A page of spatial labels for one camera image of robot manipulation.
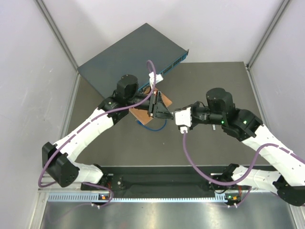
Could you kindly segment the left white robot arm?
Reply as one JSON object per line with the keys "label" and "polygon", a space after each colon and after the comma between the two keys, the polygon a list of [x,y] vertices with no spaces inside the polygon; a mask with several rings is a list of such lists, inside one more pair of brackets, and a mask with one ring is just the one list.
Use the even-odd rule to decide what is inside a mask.
{"label": "left white robot arm", "polygon": [[98,165],[86,165],[75,160],[101,133],[116,125],[131,108],[146,111],[151,118],[173,120],[174,115],[163,102],[162,94],[155,89],[163,80],[161,74],[149,73],[150,92],[138,93],[138,81],[133,75],[124,75],[117,83],[112,96],[106,98],[77,128],[54,144],[42,147],[42,175],[48,173],[55,184],[68,187],[74,182],[92,183],[97,189],[108,184],[108,178]]}

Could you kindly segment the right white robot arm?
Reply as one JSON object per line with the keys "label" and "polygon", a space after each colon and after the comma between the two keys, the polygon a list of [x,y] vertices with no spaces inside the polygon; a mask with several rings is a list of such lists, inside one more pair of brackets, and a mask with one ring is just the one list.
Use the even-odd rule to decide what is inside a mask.
{"label": "right white robot arm", "polygon": [[229,136],[255,151],[249,167],[230,164],[218,179],[203,173],[192,160],[195,171],[210,183],[225,188],[250,186],[268,190],[290,205],[305,205],[305,161],[278,140],[253,112],[239,109],[223,88],[206,93],[207,105],[190,106],[191,128],[198,124],[220,125]]}

